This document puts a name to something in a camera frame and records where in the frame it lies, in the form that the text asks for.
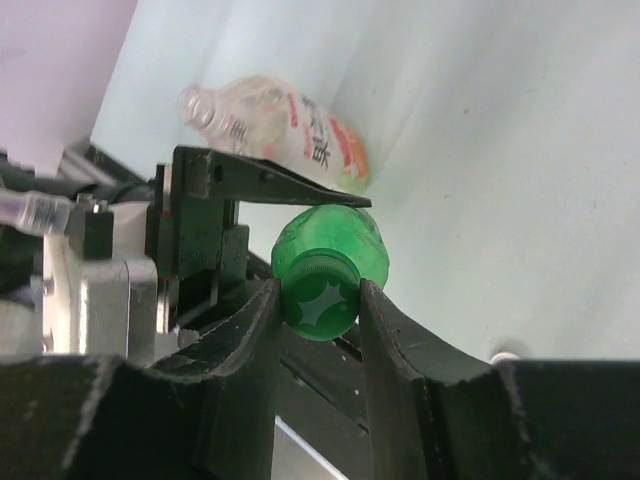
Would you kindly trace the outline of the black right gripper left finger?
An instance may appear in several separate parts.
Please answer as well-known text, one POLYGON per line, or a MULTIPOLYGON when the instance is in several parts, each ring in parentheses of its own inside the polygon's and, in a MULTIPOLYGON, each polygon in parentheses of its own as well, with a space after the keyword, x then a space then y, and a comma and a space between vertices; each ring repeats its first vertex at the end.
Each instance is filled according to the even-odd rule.
POLYGON ((267 479, 281 337, 280 286, 152 366, 116 355, 1 363, 5 479, 267 479))

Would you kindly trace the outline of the clear bottle with orange label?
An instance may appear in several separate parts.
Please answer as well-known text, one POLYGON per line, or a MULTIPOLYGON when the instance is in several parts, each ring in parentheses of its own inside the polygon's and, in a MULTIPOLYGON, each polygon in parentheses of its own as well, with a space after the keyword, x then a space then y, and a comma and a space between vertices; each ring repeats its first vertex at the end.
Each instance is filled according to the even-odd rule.
POLYGON ((332 190, 368 189, 357 132, 281 79, 254 75, 219 89, 194 84, 181 92, 177 112, 216 150, 274 162, 332 190))

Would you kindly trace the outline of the green bottle cap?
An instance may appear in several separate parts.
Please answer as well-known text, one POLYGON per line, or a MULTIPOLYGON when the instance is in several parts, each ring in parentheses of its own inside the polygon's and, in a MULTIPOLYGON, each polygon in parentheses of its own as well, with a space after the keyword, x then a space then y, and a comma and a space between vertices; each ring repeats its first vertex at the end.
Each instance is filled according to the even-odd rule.
POLYGON ((359 314, 360 281, 355 264, 336 250, 301 253, 280 278, 284 321, 307 340, 344 335, 359 314))

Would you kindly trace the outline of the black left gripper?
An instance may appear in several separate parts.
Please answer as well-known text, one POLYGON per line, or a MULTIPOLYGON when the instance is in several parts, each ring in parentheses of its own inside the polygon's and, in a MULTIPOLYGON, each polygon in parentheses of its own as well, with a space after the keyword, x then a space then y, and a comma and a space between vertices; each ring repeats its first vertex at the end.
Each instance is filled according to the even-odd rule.
POLYGON ((244 280, 249 229, 239 202, 369 208, 370 199, 331 190, 271 161, 178 145, 156 166, 145 254, 156 265, 155 328, 186 328, 244 280))

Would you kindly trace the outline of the green plastic bottle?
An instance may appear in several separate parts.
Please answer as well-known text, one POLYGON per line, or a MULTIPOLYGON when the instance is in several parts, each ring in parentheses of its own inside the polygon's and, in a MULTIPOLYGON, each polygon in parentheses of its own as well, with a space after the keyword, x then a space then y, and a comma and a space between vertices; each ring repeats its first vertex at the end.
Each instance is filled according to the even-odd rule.
POLYGON ((375 220, 366 210, 321 205, 298 214, 285 225, 272 248, 273 274, 284 276, 299 255, 317 249, 343 254, 361 277, 380 288, 386 285, 389 254, 375 220))

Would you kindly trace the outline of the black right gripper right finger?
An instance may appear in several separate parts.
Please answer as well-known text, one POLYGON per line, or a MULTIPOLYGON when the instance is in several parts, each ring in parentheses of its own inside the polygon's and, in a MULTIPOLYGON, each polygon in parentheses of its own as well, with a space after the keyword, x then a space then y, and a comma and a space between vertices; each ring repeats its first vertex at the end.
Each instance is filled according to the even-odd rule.
POLYGON ((372 282, 361 352, 378 479, 635 479, 635 361, 503 360, 453 347, 372 282))

